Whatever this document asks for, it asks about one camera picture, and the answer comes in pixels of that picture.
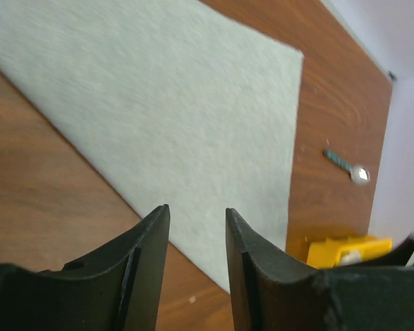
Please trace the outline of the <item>grey cloth napkin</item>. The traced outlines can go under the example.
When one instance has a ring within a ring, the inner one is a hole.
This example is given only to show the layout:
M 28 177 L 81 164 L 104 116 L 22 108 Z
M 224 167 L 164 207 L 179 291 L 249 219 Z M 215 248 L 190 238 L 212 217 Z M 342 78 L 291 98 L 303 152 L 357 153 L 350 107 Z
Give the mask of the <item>grey cloth napkin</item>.
M 199 1 L 0 1 L 0 71 L 225 290 L 226 208 L 286 245 L 302 63 Z

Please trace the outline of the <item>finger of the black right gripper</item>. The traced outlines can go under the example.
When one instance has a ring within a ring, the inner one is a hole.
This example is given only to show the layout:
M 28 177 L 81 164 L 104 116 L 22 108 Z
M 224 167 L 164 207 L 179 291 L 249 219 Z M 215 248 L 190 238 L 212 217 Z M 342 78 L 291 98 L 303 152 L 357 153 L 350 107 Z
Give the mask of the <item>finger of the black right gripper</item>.
M 410 233 L 403 242 L 389 253 L 374 259 L 362 261 L 361 266 L 406 266 L 414 253 L 414 233 Z

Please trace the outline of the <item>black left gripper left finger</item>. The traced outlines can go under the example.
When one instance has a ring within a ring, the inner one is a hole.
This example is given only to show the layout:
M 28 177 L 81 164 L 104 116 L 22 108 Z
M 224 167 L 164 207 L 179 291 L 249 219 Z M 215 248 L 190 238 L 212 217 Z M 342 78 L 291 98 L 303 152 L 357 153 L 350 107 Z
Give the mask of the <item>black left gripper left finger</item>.
M 170 208 L 60 271 L 0 263 L 0 330 L 155 330 Z

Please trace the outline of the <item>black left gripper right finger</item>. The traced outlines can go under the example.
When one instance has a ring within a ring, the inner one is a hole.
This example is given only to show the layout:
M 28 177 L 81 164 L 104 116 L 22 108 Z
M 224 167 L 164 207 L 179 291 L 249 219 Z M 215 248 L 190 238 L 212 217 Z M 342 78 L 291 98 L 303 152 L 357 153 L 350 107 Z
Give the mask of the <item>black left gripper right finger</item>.
M 315 269 L 226 210 L 236 330 L 414 330 L 414 264 Z

